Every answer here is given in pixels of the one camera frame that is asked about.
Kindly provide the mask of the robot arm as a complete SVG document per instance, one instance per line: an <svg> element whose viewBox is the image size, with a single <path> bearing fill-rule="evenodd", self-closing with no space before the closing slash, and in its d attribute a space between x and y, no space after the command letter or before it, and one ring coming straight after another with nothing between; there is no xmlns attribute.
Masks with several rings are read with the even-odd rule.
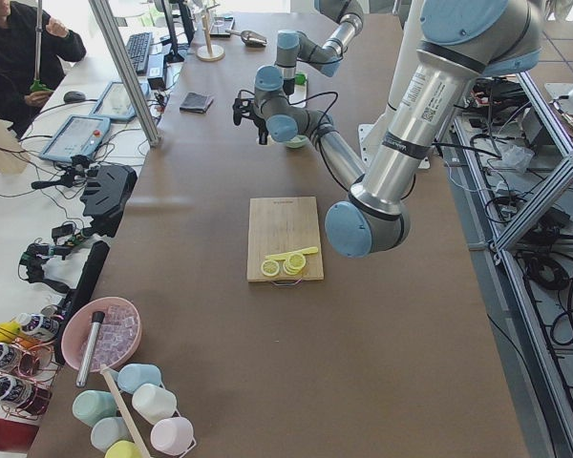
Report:
<svg viewBox="0 0 573 458"><path fill-rule="evenodd" d="M277 34L274 65L283 78L286 95L294 93L299 63L333 77L349 43L364 27L364 12L358 1L315 1L314 8L335 24L334 31L324 41L314 41L304 31L280 30Z"/></svg>
<svg viewBox="0 0 573 458"><path fill-rule="evenodd" d="M321 111L289 102L294 71L308 63L324 75L338 69L349 42L364 25L355 1L319 1L316 9L336 24L324 44L299 31L280 31L277 56L255 75L254 92L234 101L233 121L250 119L261 143L307 137L348 197L325 218L329 243L339 254L361 258L398 246L408 236L403 202L420 162L468 86L477 78L532 69L539 60L541 1L426 1L408 21L419 25L416 68L370 163L365 163Z"/></svg>

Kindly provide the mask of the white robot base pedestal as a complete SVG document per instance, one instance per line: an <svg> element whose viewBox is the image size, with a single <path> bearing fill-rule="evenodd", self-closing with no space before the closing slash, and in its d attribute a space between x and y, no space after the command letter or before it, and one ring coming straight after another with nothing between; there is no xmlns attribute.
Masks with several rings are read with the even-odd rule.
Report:
<svg viewBox="0 0 573 458"><path fill-rule="evenodd" d="M407 8L403 7L402 4L403 1L393 1L393 14L404 19L404 31L386 109L373 124L360 124L358 126L361 157L367 165L372 162L373 157L378 152L385 133L391 126L397 108L419 65L416 50L422 39L420 12L423 1L409 1L410 6Z"/></svg>

